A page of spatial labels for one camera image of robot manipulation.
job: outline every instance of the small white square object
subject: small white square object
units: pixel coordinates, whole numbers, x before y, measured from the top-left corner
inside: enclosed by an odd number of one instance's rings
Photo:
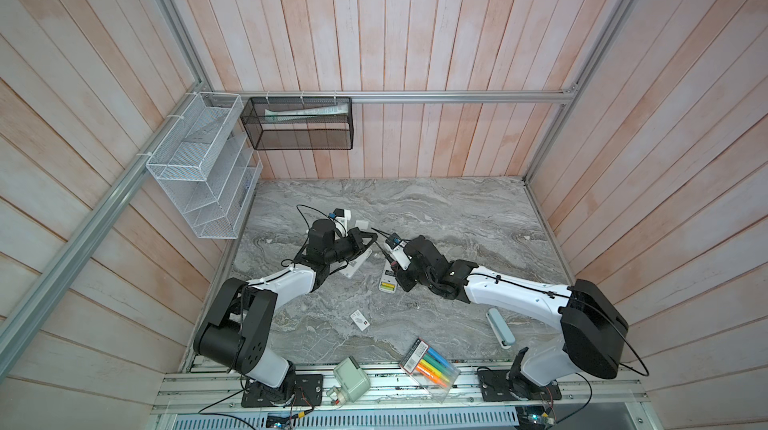
[[[357,328],[361,330],[365,330],[371,326],[371,324],[368,322],[368,319],[363,316],[360,310],[355,310],[355,312],[350,315],[350,318],[355,322]]]

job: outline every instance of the robotic arm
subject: robotic arm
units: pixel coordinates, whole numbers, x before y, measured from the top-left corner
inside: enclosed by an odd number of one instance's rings
[[[253,379],[274,404],[289,402],[293,364],[266,348],[272,317],[288,301],[318,289],[339,270],[331,271],[332,264],[350,262],[376,242],[376,233],[347,231],[349,218],[349,210],[337,209],[328,219],[316,220],[283,271],[250,281],[227,280],[195,336],[194,350]],[[406,242],[392,233],[384,250],[398,263],[396,278],[405,291],[421,284],[442,298],[516,311],[561,331],[550,342],[518,353],[507,374],[518,398],[538,398],[552,380],[579,370],[616,377],[628,324],[589,281],[552,285],[465,260],[448,262],[423,235]]]

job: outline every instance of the gray marble surface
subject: gray marble surface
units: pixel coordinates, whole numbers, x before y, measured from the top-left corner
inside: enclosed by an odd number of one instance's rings
[[[324,212],[350,209],[353,222],[365,219],[402,238],[422,234],[449,261],[466,259],[524,279],[568,282],[522,182],[505,177],[261,182],[233,276],[266,276],[293,257],[306,236],[298,203]],[[306,210],[306,217],[312,223],[321,215]],[[278,354],[300,364],[338,363],[350,355],[359,362],[393,362],[421,337],[447,358],[509,359],[554,334],[539,321],[502,309],[517,339],[505,350],[485,317],[487,305],[441,299],[423,286],[409,293],[379,291],[385,260],[373,248],[351,279],[337,273],[275,313],[269,344]],[[371,323],[364,331],[350,318],[358,309]]]

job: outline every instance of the highlighter pack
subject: highlighter pack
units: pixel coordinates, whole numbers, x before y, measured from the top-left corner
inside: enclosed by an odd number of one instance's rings
[[[416,339],[400,361],[400,368],[440,403],[448,396],[459,373],[458,368],[422,339]]]

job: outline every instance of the wood panel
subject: wood panel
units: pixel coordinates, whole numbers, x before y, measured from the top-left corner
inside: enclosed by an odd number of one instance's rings
[[[155,0],[1,1],[5,319],[194,78]],[[0,385],[3,423],[140,428],[220,256],[148,182]]]
[[[178,0],[178,6],[218,89],[483,90],[571,86],[615,1]],[[349,152],[264,154],[275,178],[524,175],[552,106],[500,108],[365,105],[353,109]]]
[[[766,2],[639,0],[532,182],[666,428],[766,420]]]

